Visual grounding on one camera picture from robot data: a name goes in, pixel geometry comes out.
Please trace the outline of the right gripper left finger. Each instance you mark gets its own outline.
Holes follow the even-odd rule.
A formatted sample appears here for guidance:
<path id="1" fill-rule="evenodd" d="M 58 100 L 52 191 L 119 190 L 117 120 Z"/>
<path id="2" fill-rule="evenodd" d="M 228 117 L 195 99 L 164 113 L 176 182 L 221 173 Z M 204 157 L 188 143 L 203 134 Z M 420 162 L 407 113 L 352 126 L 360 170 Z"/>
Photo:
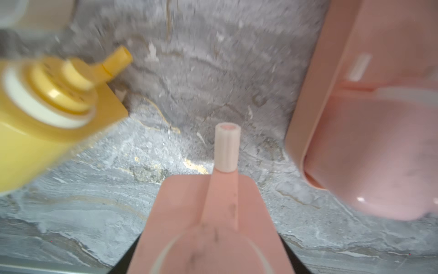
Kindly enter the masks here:
<path id="1" fill-rule="evenodd" d="M 122 256 L 122 258 L 114 265 L 114 267 L 107 272 L 107 274 L 127 274 L 131 260 L 138 246 L 141 235 L 133 242 L 128 251 Z"/>

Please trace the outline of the yellow pencil sharpener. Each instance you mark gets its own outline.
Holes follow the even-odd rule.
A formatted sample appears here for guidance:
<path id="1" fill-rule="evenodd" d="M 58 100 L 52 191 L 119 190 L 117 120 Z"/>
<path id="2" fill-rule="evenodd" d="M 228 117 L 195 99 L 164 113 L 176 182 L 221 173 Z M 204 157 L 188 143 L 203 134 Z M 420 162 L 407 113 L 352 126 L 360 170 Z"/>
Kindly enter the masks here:
<path id="1" fill-rule="evenodd" d="M 1 195 L 127 117 L 108 83 L 132 61 L 123 46 L 95 64 L 53 56 L 1 59 Z"/>

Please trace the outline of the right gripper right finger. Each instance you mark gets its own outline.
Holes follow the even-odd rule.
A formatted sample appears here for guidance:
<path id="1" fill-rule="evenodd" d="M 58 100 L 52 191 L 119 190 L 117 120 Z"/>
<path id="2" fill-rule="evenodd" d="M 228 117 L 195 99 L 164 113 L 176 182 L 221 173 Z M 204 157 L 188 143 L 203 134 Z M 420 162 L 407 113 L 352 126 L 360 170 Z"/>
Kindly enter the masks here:
<path id="1" fill-rule="evenodd" d="M 288 246 L 285 240 L 281 236 L 279 236 L 279 238 L 281 239 L 281 242 L 289 257 L 290 263 L 294 269 L 295 274 L 312 274 L 310 270 L 303 264 L 302 261 L 300 261 L 300 259 L 296 256 L 296 254 Z"/>

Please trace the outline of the pink pencil sharpener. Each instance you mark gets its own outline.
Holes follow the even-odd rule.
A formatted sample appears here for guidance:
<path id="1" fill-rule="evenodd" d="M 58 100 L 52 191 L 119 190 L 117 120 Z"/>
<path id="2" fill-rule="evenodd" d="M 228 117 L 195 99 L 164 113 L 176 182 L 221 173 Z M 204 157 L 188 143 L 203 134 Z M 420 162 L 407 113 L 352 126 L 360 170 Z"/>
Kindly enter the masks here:
<path id="1" fill-rule="evenodd" d="M 215 128 L 214 169 L 161 184 L 130 274 L 291 274 L 254 180 L 238 172 L 240 126 Z"/>
<path id="2" fill-rule="evenodd" d="M 438 211 L 438 90 L 342 90 L 327 102 L 306 176 L 364 213 L 415 220 Z"/>

